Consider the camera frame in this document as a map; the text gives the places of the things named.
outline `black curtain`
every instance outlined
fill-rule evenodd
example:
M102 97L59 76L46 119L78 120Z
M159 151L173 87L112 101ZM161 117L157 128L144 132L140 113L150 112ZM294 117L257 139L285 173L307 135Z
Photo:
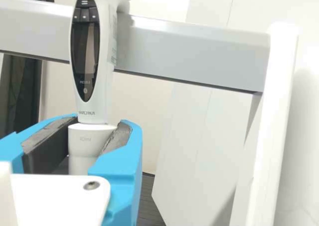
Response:
M0 138L38 122L41 69L41 60L4 55L0 79Z

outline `horizontal bar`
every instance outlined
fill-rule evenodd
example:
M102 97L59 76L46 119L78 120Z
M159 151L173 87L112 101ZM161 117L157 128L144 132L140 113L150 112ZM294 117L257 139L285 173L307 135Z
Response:
M73 7L0 0L0 52L69 62ZM247 92L264 90L267 34L118 13L116 71Z

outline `blue holder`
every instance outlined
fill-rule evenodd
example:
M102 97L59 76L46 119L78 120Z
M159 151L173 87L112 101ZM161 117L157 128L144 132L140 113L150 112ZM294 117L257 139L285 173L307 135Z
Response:
M0 161L10 161L14 173L24 173L22 142L51 122L75 117L63 115L41 121L20 133L0 140ZM142 187L142 129L127 120L121 122L132 129L127 144L101 155L89 169L88 175L100 176L111 184L111 198L103 226L136 226Z

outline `dark floor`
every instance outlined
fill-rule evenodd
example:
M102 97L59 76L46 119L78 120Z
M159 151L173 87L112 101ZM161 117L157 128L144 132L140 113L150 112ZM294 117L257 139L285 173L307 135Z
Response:
M53 174L68 174L68 158L59 165ZM154 175L143 173L140 208L137 226L165 226L163 219L152 199Z

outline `screw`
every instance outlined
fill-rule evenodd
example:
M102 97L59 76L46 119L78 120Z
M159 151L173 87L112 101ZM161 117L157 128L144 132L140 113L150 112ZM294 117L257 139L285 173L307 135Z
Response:
M97 182L97 181L90 181L90 182L87 182L83 188L85 190L94 190L94 189L97 189L98 187L100 186L100 183Z

